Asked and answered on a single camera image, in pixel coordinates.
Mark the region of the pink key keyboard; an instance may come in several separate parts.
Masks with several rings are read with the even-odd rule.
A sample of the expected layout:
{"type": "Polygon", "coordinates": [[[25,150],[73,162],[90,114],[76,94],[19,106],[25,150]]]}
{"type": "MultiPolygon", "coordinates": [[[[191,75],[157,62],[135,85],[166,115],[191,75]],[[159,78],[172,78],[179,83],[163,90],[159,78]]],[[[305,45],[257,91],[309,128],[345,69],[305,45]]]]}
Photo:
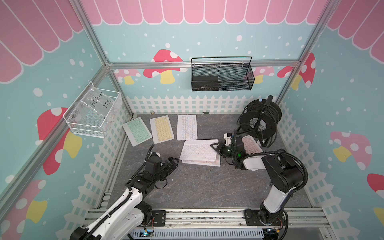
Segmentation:
{"type": "MultiPolygon", "coordinates": [[[[261,147],[258,145],[258,143],[255,141],[255,139],[252,136],[245,136],[242,138],[242,141],[244,143],[246,154],[257,154],[257,153],[263,153],[261,147]]],[[[246,158],[243,161],[243,165],[247,170],[251,171],[257,171],[257,170],[265,170],[266,167],[262,161],[262,157],[265,155],[262,154],[260,156],[253,156],[246,158]]]]}
{"type": "Polygon", "coordinates": [[[219,167],[221,161],[215,160],[215,161],[187,161],[182,160],[183,164],[192,164],[192,165],[201,165],[201,166],[210,166],[210,167],[219,167]]]}

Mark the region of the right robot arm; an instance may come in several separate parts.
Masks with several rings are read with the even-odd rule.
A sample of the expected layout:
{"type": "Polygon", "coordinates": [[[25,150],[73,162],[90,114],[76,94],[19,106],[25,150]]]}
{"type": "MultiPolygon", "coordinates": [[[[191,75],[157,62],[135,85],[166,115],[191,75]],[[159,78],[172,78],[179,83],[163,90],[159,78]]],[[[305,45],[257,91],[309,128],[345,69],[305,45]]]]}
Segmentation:
{"type": "Polygon", "coordinates": [[[303,162],[285,150],[263,151],[251,136],[225,134],[225,141],[210,144],[221,157],[229,158],[231,165],[240,170],[266,170],[270,177],[271,189],[259,210],[245,210],[247,225],[269,226],[282,223],[288,217],[285,205],[293,194],[308,182],[308,171],[303,162]]]}

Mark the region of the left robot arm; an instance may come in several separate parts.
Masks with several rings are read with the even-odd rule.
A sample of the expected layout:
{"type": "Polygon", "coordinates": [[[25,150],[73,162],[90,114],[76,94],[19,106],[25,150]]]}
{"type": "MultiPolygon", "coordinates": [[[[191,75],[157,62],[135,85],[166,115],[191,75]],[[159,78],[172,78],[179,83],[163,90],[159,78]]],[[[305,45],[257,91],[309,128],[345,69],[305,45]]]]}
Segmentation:
{"type": "Polygon", "coordinates": [[[134,228],[151,223],[152,206],[145,203],[144,199],[153,189],[158,189],[156,183],[167,181],[179,162],[178,158],[169,157],[163,160],[158,153],[147,154],[143,165],[126,183],[121,197],[86,228],[76,228],[70,239],[122,240],[134,228]]]}

